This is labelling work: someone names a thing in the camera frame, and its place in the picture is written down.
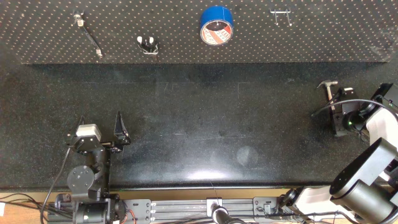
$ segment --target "tape roll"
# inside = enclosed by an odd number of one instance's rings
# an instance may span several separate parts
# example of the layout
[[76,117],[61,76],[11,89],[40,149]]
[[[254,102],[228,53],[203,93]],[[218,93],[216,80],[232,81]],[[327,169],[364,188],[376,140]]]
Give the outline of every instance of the tape roll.
[[223,6],[206,9],[200,18],[200,37],[209,45],[222,45],[232,38],[232,13]]

